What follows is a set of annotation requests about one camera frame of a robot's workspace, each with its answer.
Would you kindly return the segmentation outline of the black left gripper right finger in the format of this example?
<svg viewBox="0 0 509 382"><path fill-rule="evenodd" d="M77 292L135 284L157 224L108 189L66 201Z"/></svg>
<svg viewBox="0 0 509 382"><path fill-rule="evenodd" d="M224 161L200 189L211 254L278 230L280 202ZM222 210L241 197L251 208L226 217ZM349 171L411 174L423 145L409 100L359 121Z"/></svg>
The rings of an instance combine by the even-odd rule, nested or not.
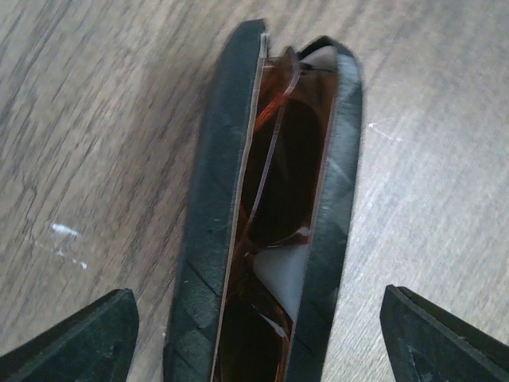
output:
<svg viewBox="0 0 509 382"><path fill-rule="evenodd" d="M508 346L404 286L379 314L397 381L507 381Z"/></svg>

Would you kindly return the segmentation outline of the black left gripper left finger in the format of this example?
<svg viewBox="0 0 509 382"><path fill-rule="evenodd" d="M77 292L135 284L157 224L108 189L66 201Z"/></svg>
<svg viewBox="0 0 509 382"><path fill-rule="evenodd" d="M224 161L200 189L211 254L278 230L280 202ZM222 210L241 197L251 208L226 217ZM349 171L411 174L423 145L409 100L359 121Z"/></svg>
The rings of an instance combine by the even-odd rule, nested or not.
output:
<svg viewBox="0 0 509 382"><path fill-rule="evenodd" d="M1 380L125 381L138 327L132 290L112 290L1 356Z"/></svg>

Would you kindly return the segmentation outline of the brown sunglasses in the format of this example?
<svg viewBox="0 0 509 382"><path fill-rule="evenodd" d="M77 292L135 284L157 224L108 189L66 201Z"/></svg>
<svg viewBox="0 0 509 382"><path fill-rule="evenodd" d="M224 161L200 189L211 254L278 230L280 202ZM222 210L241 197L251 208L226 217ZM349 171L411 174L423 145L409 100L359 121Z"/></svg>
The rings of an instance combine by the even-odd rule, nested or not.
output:
<svg viewBox="0 0 509 382"><path fill-rule="evenodd" d="M287 47L264 61L212 378L282 381L301 305L338 76Z"/></svg>

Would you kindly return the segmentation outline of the tan glasses case black trim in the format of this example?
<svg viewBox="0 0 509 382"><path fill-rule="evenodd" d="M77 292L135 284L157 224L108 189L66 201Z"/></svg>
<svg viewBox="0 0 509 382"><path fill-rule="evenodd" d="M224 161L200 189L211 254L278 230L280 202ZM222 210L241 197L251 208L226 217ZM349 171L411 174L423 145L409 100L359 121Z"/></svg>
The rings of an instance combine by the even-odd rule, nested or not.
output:
<svg viewBox="0 0 509 382"><path fill-rule="evenodd" d="M363 122L359 62L346 46L328 36L294 50L309 54L326 46L334 52L339 79L324 146L301 305L282 381L322 377L356 193ZM187 197L163 348L166 381L215 381L218 333L262 67L266 59L281 54L271 55L265 22L257 19L238 25L217 61Z"/></svg>

